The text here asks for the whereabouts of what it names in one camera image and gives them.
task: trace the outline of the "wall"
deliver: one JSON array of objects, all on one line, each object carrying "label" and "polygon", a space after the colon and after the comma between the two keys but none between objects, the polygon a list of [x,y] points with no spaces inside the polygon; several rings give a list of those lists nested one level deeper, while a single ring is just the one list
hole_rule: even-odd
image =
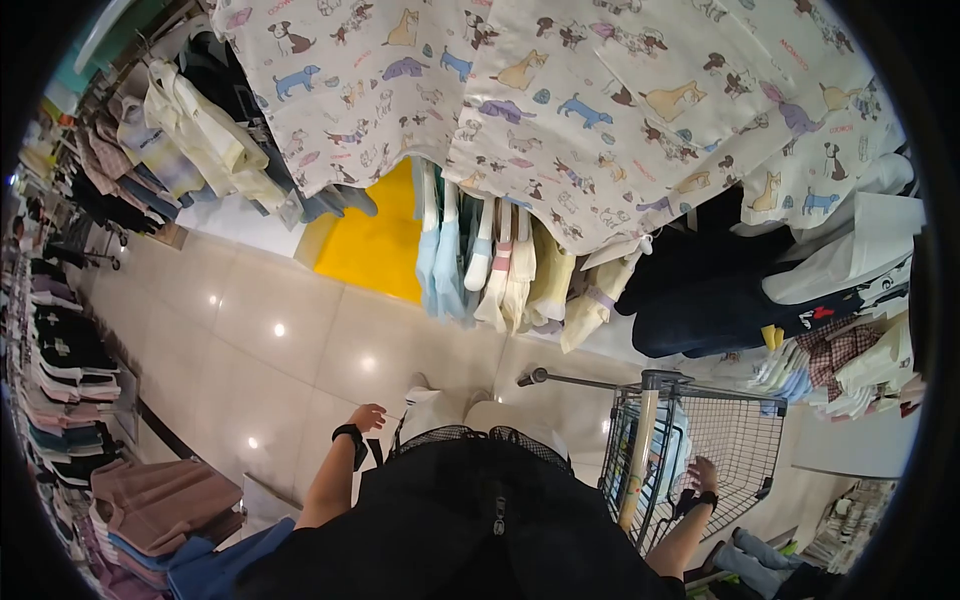
[{"label": "wall", "polygon": [[793,466],[851,477],[900,477],[913,447],[921,410],[906,419],[901,419],[900,410],[894,408],[841,422],[823,422],[812,410],[805,410]]}]

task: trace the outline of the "white shirt with animal print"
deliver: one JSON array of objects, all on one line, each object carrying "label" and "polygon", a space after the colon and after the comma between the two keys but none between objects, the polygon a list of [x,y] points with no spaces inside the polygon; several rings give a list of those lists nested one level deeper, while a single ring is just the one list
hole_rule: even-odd
[{"label": "white shirt with animal print", "polygon": [[416,154],[576,254],[738,181],[745,222],[815,227],[902,140],[824,0],[232,0],[212,23],[304,194]]}]

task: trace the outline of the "tie-dye shirt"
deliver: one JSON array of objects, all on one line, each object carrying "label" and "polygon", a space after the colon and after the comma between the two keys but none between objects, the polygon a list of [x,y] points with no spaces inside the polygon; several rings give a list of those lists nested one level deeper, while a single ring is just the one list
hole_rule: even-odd
[{"label": "tie-dye shirt", "polygon": [[199,190],[206,184],[204,176],[169,135],[163,130],[147,127],[142,106],[127,109],[117,129],[117,140],[131,161],[143,162],[174,198]]}]

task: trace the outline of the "yellow panel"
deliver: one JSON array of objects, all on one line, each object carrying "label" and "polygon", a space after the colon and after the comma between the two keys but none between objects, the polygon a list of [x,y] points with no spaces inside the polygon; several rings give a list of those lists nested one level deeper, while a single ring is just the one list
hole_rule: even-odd
[{"label": "yellow panel", "polygon": [[414,184],[410,158],[404,158],[367,193],[378,214],[348,208],[330,230],[313,270],[324,276],[420,303],[414,273],[420,222],[413,220]]}]

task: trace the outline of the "checkered fabric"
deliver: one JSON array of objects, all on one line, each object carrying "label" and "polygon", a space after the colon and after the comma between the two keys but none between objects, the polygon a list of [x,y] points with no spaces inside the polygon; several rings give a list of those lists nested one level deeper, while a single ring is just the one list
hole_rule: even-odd
[{"label": "checkered fabric", "polygon": [[95,131],[86,130],[86,134],[90,138],[90,148],[97,155],[100,168],[107,177],[119,180],[133,168],[130,159],[119,147],[110,144]]},{"label": "checkered fabric", "polygon": [[80,164],[84,168],[84,173],[103,195],[117,196],[122,198],[128,204],[136,206],[141,212],[147,212],[147,205],[140,202],[130,192],[117,185],[116,181],[107,177],[100,165],[93,148],[90,147],[89,137],[84,130],[77,129],[74,133],[74,140],[77,142],[77,151],[80,153]]},{"label": "checkered fabric", "polygon": [[843,388],[833,376],[841,367],[876,344],[880,334],[862,325],[827,341],[830,333],[853,323],[855,315],[826,324],[816,331],[797,336],[797,345],[810,355],[810,383],[813,387],[827,386],[827,399],[833,402],[843,394]]}]

